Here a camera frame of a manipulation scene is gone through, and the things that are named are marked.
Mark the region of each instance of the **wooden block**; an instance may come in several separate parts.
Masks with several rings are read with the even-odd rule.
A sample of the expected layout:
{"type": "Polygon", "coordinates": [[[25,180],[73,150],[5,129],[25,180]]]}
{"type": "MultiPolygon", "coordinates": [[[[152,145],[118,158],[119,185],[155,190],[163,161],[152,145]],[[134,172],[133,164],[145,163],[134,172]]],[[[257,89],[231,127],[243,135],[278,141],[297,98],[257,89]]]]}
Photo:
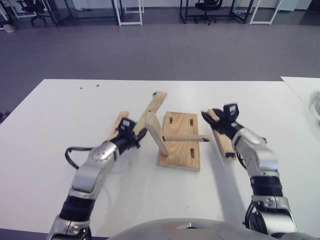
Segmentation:
{"type": "Polygon", "coordinates": [[[158,109],[160,108],[161,104],[164,102],[165,98],[167,96],[167,93],[164,91],[157,91],[153,94],[153,99],[149,103],[148,107],[145,109],[144,113],[134,126],[134,133],[135,135],[138,135],[138,133],[143,129],[145,125],[145,116],[148,112],[157,113],[158,109]]]}
{"type": "MultiPolygon", "coordinates": [[[[199,135],[198,115],[191,113],[165,113],[163,134],[199,135]]],[[[171,168],[200,171],[200,148],[196,141],[168,141],[169,156],[159,153],[158,165],[171,168]]]]}
{"type": "MultiPolygon", "coordinates": [[[[208,114],[210,114],[210,116],[214,120],[219,121],[219,117],[215,114],[215,112],[212,109],[208,110],[208,114]]],[[[212,132],[213,132],[214,138],[216,140],[216,143],[218,145],[218,148],[219,148],[219,151],[220,151],[222,158],[224,160],[228,160],[228,161],[237,160],[237,156],[236,156],[235,150],[232,146],[231,140],[226,135],[220,134],[216,130],[213,130],[212,132]]]]}
{"type": "Polygon", "coordinates": [[[209,142],[208,135],[164,135],[165,142],[209,142]]]}
{"type": "Polygon", "coordinates": [[[145,126],[154,139],[155,143],[158,145],[161,153],[168,156],[169,150],[162,138],[162,128],[154,112],[147,112],[147,114],[145,115],[145,126]]]}
{"type": "Polygon", "coordinates": [[[129,116],[128,111],[121,111],[119,112],[118,117],[116,118],[114,125],[112,127],[112,132],[110,133],[108,140],[114,139],[118,135],[117,127],[119,126],[119,123],[122,118],[127,118],[129,116]]]}

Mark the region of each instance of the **white tabletop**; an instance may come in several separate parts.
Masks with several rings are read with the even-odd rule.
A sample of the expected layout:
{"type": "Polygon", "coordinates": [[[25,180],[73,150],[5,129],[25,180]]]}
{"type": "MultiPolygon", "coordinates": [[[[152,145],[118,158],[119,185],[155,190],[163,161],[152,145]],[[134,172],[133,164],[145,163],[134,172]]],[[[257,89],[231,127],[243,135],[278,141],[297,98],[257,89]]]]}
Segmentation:
{"type": "MultiPolygon", "coordinates": [[[[168,92],[160,121],[166,111],[198,113],[203,135],[213,136],[201,110],[237,102],[238,121],[266,137],[278,156],[298,229],[320,237],[320,131],[285,82],[258,81],[42,81],[0,125],[0,228],[47,233],[75,175],[66,148],[99,145],[119,111],[138,120],[155,91],[168,92]]],[[[252,195],[249,177],[238,162],[222,160],[214,140],[200,143],[200,172],[156,166],[157,156],[147,134],[140,149],[116,162],[91,216],[94,236],[111,237],[161,218],[242,225],[252,195]]],[[[81,164],[86,154],[72,157],[81,164]]]]}

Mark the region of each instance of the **black cable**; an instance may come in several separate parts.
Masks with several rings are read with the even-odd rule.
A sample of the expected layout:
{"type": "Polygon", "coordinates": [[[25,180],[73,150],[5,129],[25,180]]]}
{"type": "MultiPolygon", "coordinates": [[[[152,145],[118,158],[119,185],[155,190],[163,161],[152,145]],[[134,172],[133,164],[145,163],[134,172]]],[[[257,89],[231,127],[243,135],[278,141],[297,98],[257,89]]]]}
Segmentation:
{"type": "Polygon", "coordinates": [[[80,147],[80,146],[71,146],[68,147],[65,152],[64,152],[64,156],[65,159],[68,161],[68,163],[74,167],[75,169],[79,169],[79,166],[77,164],[75,164],[74,161],[72,161],[72,159],[69,156],[69,153],[71,153],[72,151],[91,151],[91,149],[93,149],[93,147],[80,147]]]}
{"type": "Polygon", "coordinates": [[[88,227],[88,232],[87,232],[86,237],[88,237],[88,238],[86,238],[87,240],[92,240],[92,234],[91,234],[91,229],[90,229],[90,227],[88,227]]]}
{"type": "Polygon", "coordinates": [[[247,169],[247,168],[246,168],[246,165],[245,165],[245,163],[244,163],[244,159],[241,157],[241,155],[240,155],[239,152],[236,152],[236,157],[238,158],[241,166],[242,166],[244,169],[247,169]]]}
{"type": "Polygon", "coordinates": [[[250,229],[249,217],[253,209],[254,209],[254,205],[252,204],[252,202],[250,202],[250,205],[246,210],[245,217],[244,217],[244,225],[246,229],[250,229]]]}

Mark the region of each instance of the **office chair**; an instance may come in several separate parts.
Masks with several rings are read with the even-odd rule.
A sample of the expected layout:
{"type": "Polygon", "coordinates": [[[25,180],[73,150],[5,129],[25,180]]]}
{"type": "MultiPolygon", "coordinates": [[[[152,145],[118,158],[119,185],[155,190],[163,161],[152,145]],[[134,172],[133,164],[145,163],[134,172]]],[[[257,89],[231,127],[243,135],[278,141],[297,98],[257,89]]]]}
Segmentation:
{"type": "MultiPolygon", "coordinates": [[[[223,0],[203,0],[203,2],[200,2],[200,0],[198,0],[198,2],[194,5],[197,9],[200,9],[202,11],[204,11],[204,15],[199,16],[199,18],[203,18],[204,19],[204,23],[206,23],[206,21],[208,21],[208,25],[211,24],[211,21],[209,19],[208,16],[208,11],[216,11],[219,8],[221,8],[222,5],[222,1],[223,0]]],[[[198,20],[197,17],[194,17],[194,22],[197,24],[198,20]]]]}
{"type": "Polygon", "coordinates": [[[45,6],[43,5],[41,0],[19,0],[16,1],[17,3],[19,3],[21,5],[21,8],[24,12],[26,13],[35,13],[35,16],[33,16],[30,19],[31,25],[34,26],[34,21],[36,19],[41,19],[44,24],[47,24],[46,18],[47,16],[44,15],[40,15],[43,14],[45,11],[45,6]]]}

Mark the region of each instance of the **robotic arm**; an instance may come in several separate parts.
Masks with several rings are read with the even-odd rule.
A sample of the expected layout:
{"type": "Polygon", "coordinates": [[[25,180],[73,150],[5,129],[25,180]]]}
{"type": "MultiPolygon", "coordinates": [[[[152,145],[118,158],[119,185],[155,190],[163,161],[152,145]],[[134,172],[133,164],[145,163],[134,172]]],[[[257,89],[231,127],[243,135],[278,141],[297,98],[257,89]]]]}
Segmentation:
{"type": "Polygon", "coordinates": [[[118,127],[118,136],[90,151],[86,162],[75,174],[68,196],[53,222],[47,240],[91,239],[90,216],[107,173],[125,150],[131,147],[139,148],[139,141],[147,133],[147,129],[143,128],[138,136],[135,136],[135,124],[134,121],[123,118],[118,127]]]}
{"type": "Polygon", "coordinates": [[[250,177],[253,195],[245,215],[246,228],[275,238],[296,232],[288,199],[283,196],[278,160],[267,147],[266,140],[236,122],[239,115],[236,104],[225,105],[223,111],[213,111],[219,117],[218,121],[207,112],[201,114],[213,130],[232,141],[237,157],[250,177]]]}

